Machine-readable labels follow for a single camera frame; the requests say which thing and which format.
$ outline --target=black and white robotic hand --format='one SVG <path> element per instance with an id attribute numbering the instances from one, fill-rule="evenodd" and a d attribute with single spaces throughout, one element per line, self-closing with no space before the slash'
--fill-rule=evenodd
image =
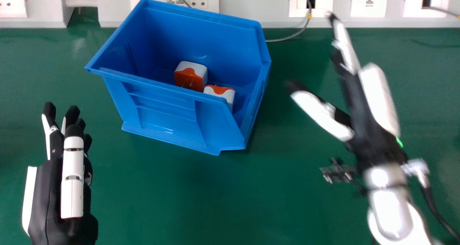
<path id="1" fill-rule="evenodd" d="M 407 177 L 415 176 L 430 211 L 460 241 L 460 235 L 436 209 L 427 164 L 423 160 L 408 160 L 401 147 L 399 121 L 383 70 L 373 63 L 361 67 L 344 24 L 334 14 L 328 16 L 335 36 L 331 60 L 350 115 L 302 83 L 287 83 L 297 105 L 355 154 L 356 167 L 331 160 L 331 167 L 321 168 L 324 178 L 329 183 L 354 183 L 367 196 L 368 225 L 379 244 L 435 245 L 438 242 L 427 231 L 408 188 Z M 355 176 L 363 177 L 364 187 Z"/>
<path id="2" fill-rule="evenodd" d="M 92 139 L 84 134 L 80 111 L 71 106 L 61 131 L 56 107 L 47 102 L 41 114 L 47 160 L 28 167 L 22 212 L 23 228 L 33 245 L 94 245 L 97 219 L 91 214 Z"/>

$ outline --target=blurred robotic hand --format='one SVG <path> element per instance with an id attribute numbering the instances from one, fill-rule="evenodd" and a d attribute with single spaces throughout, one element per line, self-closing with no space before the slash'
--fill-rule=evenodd
<path id="1" fill-rule="evenodd" d="M 56 107 L 47 102 L 41 114 L 47 160 L 28 167 L 22 212 L 23 228 L 33 245 L 94 245 L 97 219 L 91 214 L 92 139 L 84 134 L 80 110 L 71 106 L 61 131 Z"/>

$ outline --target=storage bin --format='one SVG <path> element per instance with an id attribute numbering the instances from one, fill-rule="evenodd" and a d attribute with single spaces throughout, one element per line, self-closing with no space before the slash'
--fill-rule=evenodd
<path id="1" fill-rule="evenodd" d="M 225 98 L 175 86 L 181 61 L 234 88 L 233 112 Z M 124 131 L 219 155 L 246 148 L 270 65 L 258 22 L 141 0 L 85 68 L 102 76 Z"/>

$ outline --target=white flexible tube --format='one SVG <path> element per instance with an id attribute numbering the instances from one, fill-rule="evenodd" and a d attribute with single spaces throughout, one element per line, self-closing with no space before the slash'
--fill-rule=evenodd
<path id="1" fill-rule="evenodd" d="M 97 0 L 65 0 L 67 7 L 97 7 Z"/>

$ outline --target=green table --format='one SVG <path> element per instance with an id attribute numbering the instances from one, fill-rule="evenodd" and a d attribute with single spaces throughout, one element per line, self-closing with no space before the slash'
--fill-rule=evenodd
<path id="1" fill-rule="evenodd" d="M 21 226 L 28 165 L 46 159 L 45 101 L 78 105 L 93 139 L 92 212 L 98 245 L 368 245 L 367 201 L 354 186 L 329 185 L 330 156 L 344 146 L 294 105 L 283 81 L 297 78 L 343 108 L 329 61 L 331 29 L 271 43 L 273 65 L 245 151 L 214 157 L 122 132 L 102 79 L 84 65 L 114 31 L 95 13 L 68 29 L 0 31 L 0 244 L 29 244 Z M 295 29 L 271 29 L 267 38 Z M 431 167 L 441 213 L 460 229 L 460 29 L 350 29 L 361 62 L 388 76 L 411 158 Z M 411 181 L 433 235 L 452 243 Z"/>

